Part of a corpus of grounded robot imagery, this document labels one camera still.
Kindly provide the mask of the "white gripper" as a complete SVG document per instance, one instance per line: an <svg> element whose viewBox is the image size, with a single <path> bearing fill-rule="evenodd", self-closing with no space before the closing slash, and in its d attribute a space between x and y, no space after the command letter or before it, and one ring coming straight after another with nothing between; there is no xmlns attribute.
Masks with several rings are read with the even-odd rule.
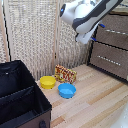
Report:
<svg viewBox="0 0 128 128"><path fill-rule="evenodd" d="M75 37L75 40L83 44L87 44L90 39L96 42L97 40L96 38L92 37L92 34L94 33L98 25L102 28L105 28L105 25L102 23L91 24L87 22L87 23L82 23L78 25L76 27L77 35Z"/></svg>

